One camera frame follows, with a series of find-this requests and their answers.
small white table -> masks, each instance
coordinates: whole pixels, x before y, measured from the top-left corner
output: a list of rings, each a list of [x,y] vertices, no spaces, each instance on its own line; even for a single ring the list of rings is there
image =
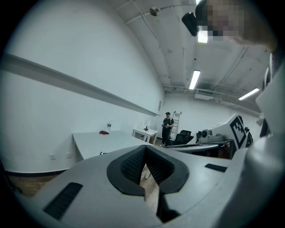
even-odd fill
[[[146,137],[147,137],[147,143],[150,142],[150,137],[154,136],[155,139],[153,141],[153,145],[155,145],[156,136],[157,136],[157,133],[158,133],[157,130],[152,130],[152,129],[144,130],[144,129],[141,129],[141,128],[134,128],[134,132],[133,132],[133,136],[134,137],[135,137],[135,133],[139,133],[139,134],[144,135],[144,138],[143,138],[144,141],[146,140]]]
[[[138,138],[134,138],[122,131],[111,131],[110,134],[73,133],[75,151],[83,159],[100,155],[100,152],[109,153],[126,147],[150,145]]]

curved ceiling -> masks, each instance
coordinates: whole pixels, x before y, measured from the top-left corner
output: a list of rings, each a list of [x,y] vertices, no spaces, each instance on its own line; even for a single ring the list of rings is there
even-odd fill
[[[224,103],[260,112],[259,93],[239,101],[254,88],[261,89],[270,53],[261,46],[240,46],[208,38],[199,43],[182,16],[195,10],[195,0],[107,0],[129,26],[148,54],[166,92],[193,93],[189,85],[193,71],[200,70],[196,89],[215,92]],[[149,13],[159,7],[159,16]]]

ceiling light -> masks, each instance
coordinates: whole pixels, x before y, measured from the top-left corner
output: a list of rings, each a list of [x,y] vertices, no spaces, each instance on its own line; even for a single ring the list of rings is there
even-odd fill
[[[199,78],[199,75],[200,75],[200,71],[199,70],[194,70],[194,73],[193,73],[193,76],[192,76],[192,81],[191,81],[191,84],[190,84],[190,87],[189,89],[190,90],[193,90],[197,81],[198,81],[198,78]]]
[[[240,97],[239,100],[241,101],[241,100],[243,100],[243,99],[245,99],[245,98],[247,98],[247,97],[249,97],[249,96],[255,94],[255,93],[258,92],[258,91],[259,91],[259,89],[258,89],[258,88],[255,88],[255,89],[251,90],[249,93],[247,93],[247,94],[245,94],[244,96]]]
[[[208,32],[200,31],[198,34],[198,42],[199,43],[207,43],[208,42]]]

black uniform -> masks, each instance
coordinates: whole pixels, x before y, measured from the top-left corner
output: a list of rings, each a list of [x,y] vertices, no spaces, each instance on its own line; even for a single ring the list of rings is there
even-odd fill
[[[164,121],[163,121],[163,124],[166,126],[167,124],[168,125],[172,125],[174,124],[174,121],[172,118],[170,119],[167,119],[165,118]],[[165,143],[165,146],[169,146],[169,134],[170,134],[170,131],[171,131],[171,128],[166,128],[166,127],[163,127],[162,129],[162,144]]]

plastic bottle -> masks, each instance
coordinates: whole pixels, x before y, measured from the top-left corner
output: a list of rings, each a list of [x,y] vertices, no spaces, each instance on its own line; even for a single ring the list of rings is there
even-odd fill
[[[110,131],[111,131],[111,126],[112,126],[112,120],[108,122],[107,124],[107,132],[110,134]]]

